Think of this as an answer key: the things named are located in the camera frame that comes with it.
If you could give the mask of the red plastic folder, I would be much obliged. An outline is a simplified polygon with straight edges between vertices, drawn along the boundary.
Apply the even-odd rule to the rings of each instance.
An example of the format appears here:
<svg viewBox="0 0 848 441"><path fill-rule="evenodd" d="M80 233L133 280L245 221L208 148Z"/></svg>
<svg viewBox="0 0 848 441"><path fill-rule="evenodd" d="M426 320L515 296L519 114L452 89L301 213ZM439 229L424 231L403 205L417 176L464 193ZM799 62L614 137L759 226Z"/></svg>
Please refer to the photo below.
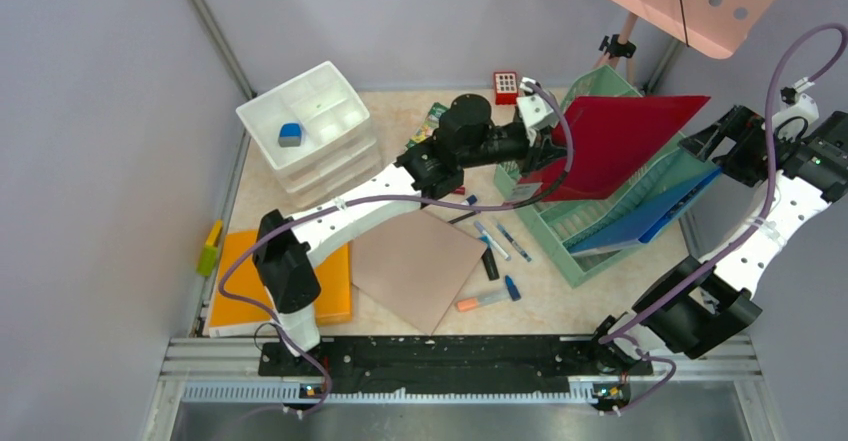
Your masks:
<svg viewBox="0 0 848 441"><path fill-rule="evenodd" d="M563 185L545 199L611 196L709 100L706 95L576 97L565 110L576 157Z"/></svg>

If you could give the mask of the orange folder binder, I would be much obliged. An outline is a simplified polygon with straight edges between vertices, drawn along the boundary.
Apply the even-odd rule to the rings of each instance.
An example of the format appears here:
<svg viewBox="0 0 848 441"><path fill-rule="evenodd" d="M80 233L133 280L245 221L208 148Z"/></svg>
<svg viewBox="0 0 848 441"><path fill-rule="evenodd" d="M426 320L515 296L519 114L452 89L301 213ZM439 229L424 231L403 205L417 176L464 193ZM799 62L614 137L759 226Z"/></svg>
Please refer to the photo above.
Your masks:
<svg viewBox="0 0 848 441"><path fill-rule="evenodd" d="M218 276L222 277L231 265L257 239L255 229L230 233L226 236L220 256ZM336 250L320 266L316 275L321 294L315 301L315 317L320 327L350 322L353 319L353 295L350 270L350 246ZM240 296L249 297L269 307L271 299L259 279L251 260L246 260L228 279L226 288ZM268 322L265 311L212 293L203 334L207 337L249 336Z"/></svg>

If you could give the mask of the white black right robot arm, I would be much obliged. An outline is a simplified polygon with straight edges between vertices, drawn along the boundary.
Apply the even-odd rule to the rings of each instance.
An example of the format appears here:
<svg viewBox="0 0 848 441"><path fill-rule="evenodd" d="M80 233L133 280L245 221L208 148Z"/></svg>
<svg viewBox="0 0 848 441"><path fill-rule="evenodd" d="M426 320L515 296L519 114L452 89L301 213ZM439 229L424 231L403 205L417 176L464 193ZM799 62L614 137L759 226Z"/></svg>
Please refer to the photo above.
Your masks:
<svg viewBox="0 0 848 441"><path fill-rule="evenodd" d="M698 358L750 326L761 314L753 301L768 264L808 221L847 193L847 115L833 112L822 123L796 115L776 132L775 188L768 188L763 119L735 106L720 120L680 142L699 160L711 158L730 139L733 148L715 157L722 172L758 186L750 214L725 246L688 256L657 280L618 320L607 318L586 346L589 365L612 373L629 356L658 344Z"/></svg>

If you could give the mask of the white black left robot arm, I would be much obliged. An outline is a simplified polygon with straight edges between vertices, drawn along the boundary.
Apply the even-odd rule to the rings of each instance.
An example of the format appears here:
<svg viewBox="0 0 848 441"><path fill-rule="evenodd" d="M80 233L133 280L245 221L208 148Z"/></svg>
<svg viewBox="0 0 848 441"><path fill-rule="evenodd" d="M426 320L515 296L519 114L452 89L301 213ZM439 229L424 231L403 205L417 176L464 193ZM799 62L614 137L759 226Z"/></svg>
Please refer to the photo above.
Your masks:
<svg viewBox="0 0 848 441"><path fill-rule="evenodd" d="M311 210L264 215L251 260L272 303L283 362L302 375L319 365L314 302L321 287L315 269L330 254L396 216L444 205L468 168L513 161L532 174L569 162L573 154L572 129L551 94L535 90L519 97L512 121L501 126L492 121L486 99L465 94L441 114L430 136L377 176Z"/></svg>

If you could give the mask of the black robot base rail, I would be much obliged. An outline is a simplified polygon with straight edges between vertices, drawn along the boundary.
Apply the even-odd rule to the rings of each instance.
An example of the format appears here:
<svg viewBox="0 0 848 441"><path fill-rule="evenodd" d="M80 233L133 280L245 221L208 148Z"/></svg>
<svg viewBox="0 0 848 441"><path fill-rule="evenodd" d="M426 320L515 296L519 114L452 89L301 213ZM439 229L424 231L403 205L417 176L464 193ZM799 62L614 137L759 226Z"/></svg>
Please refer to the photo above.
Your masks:
<svg viewBox="0 0 848 441"><path fill-rule="evenodd" d="M282 343L266 343L261 376L312 376L334 380L422 381L447 374L528 374L536 377L645 376L654 372L590 335L459 335L324 337L308 352L317 362L291 354Z"/></svg>

